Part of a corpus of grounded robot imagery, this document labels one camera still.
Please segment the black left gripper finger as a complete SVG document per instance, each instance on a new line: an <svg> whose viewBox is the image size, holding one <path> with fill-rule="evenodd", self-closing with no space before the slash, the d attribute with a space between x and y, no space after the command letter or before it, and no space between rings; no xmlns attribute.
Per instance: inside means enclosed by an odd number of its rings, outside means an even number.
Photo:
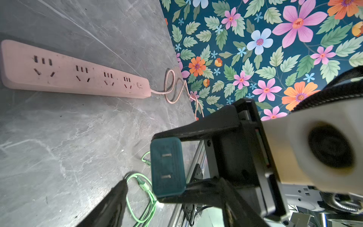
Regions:
<svg viewBox="0 0 363 227"><path fill-rule="evenodd" d="M77 227L121 227L127 192L127 180L121 180Z"/></svg>

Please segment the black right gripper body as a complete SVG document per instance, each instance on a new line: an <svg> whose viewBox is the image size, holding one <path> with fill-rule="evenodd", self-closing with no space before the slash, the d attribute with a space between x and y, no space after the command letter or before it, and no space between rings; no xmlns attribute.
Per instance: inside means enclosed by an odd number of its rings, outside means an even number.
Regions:
<svg viewBox="0 0 363 227"><path fill-rule="evenodd" d="M210 176L230 183L258 216L286 221L288 207L267 137L251 99L240 99L204 119L211 132L204 140Z"/></svg>

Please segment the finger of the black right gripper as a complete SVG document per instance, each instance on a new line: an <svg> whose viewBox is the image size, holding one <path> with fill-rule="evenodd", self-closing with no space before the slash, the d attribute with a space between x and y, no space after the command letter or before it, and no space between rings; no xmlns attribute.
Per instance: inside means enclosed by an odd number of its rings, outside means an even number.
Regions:
<svg viewBox="0 0 363 227"><path fill-rule="evenodd" d="M156 133L152 139L176 137L182 142L198 141L236 130L239 125L237 109L230 105L191 124Z"/></svg>
<svg viewBox="0 0 363 227"><path fill-rule="evenodd" d="M207 179L186 185L181 194L157 198L161 203L204 204L223 211L226 227L267 227L245 199L223 178Z"/></svg>

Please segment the teal USB charger plug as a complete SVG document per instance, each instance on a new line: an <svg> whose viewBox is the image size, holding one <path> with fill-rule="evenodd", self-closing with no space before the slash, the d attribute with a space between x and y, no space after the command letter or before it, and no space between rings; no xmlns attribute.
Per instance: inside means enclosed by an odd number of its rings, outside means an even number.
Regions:
<svg viewBox="0 0 363 227"><path fill-rule="evenodd" d="M181 195L186 189L182 142L177 137L150 144L152 188L159 198Z"/></svg>

